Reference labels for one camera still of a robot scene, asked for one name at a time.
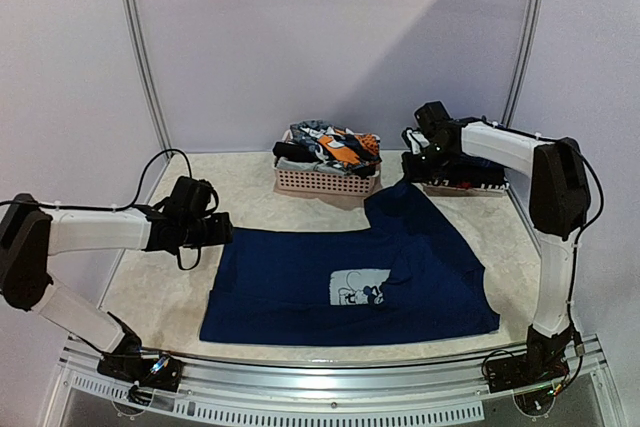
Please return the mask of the navy blue Mickey t-shirt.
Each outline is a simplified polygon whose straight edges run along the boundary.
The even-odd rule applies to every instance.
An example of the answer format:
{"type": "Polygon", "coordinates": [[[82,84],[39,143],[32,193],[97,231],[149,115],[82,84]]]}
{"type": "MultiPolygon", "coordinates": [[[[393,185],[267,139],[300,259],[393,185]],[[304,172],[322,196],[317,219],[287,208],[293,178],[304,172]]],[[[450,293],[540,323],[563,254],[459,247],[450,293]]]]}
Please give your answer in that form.
{"type": "Polygon", "coordinates": [[[485,269],[444,214],[399,182],[345,232],[239,228],[223,249],[199,337],[308,347],[406,344],[494,332],[485,269]]]}

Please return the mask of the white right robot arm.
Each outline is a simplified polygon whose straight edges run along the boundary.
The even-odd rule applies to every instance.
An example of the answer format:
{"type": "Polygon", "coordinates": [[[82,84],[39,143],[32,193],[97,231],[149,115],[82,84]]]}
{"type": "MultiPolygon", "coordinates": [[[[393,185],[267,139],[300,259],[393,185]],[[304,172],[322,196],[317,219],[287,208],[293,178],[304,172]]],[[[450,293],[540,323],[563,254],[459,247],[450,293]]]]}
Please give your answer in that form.
{"type": "Polygon", "coordinates": [[[414,112],[421,166],[431,177],[462,156],[484,159],[519,172],[530,182],[529,218],[541,243],[536,311],[527,342],[572,336],[570,302],[579,232],[587,225],[591,193],[585,160],[570,137],[549,139],[481,118],[455,119],[440,101],[414,112]]]}

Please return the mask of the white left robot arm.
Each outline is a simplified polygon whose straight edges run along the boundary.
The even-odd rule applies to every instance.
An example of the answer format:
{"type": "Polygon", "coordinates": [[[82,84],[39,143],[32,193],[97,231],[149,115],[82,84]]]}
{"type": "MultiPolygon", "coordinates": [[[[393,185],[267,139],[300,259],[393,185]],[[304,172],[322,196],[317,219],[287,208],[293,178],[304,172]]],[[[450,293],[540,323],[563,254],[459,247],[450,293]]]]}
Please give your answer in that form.
{"type": "Polygon", "coordinates": [[[128,381],[148,373],[137,335],[48,271],[51,257],[99,250],[164,252],[175,259],[184,249],[200,253],[233,238],[228,213],[206,180],[181,176],[171,194],[154,205],[90,207],[52,205],[23,193],[4,202],[1,220],[1,296],[74,334],[128,381]]]}

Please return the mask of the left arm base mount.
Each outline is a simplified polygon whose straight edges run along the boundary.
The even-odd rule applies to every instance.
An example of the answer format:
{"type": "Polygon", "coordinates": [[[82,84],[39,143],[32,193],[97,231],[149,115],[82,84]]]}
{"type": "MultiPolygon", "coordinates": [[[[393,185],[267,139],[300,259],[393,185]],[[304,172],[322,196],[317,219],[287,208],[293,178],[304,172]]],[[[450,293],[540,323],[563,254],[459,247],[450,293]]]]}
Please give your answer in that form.
{"type": "Polygon", "coordinates": [[[97,372],[123,382],[128,382],[126,399],[128,402],[147,407],[157,390],[177,393],[185,364],[169,354],[158,357],[143,357],[128,354],[124,356],[103,356],[97,372]]]}

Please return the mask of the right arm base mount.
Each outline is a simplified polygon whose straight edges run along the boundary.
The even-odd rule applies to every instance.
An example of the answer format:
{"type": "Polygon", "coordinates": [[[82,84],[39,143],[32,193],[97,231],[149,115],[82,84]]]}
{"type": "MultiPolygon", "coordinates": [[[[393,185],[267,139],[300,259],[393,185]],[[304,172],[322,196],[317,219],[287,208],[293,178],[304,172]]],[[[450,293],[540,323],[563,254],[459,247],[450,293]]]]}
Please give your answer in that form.
{"type": "Polygon", "coordinates": [[[523,354],[515,355],[505,349],[490,352],[482,361],[481,374],[491,393],[512,392],[517,410],[526,417],[546,417],[556,399],[579,376],[584,356],[584,342],[579,333],[572,340],[578,359],[572,369],[564,352],[542,358],[542,346],[531,346],[523,354]]]}

